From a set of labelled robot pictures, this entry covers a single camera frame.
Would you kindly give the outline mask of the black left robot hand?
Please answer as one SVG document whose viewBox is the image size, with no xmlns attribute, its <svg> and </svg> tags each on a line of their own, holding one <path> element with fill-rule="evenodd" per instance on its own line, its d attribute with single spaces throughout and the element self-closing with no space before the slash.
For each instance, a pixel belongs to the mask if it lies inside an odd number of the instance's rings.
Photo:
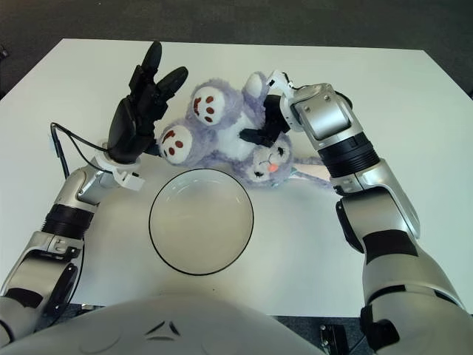
<svg viewBox="0 0 473 355">
<path fill-rule="evenodd" d="M 143 154 L 160 155 L 154 123 L 163 118 L 168 101 L 188 77 L 186 67 L 178 67 L 155 82 L 162 57 L 162 44 L 152 43 L 143 62 L 135 67 L 129 82 L 130 93 L 115 111 L 109 129 L 107 152 L 118 163 L 131 164 Z"/>
</svg>

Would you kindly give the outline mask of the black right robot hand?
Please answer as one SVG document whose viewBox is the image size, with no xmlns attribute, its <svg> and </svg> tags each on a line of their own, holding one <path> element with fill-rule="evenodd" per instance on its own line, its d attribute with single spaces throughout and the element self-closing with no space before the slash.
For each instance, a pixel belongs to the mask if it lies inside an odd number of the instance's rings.
<svg viewBox="0 0 473 355">
<path fill-rule="evenodd" d="M 271 148 L 281 133 L 287 133 L 290 130 L 289 124 L 280 111 L 280 99 L 279 95 L 268 95 L 263 104 L 263 125 L 256 129 L 243 129 L 239 137 L 244 141 Z"/>
</svg>

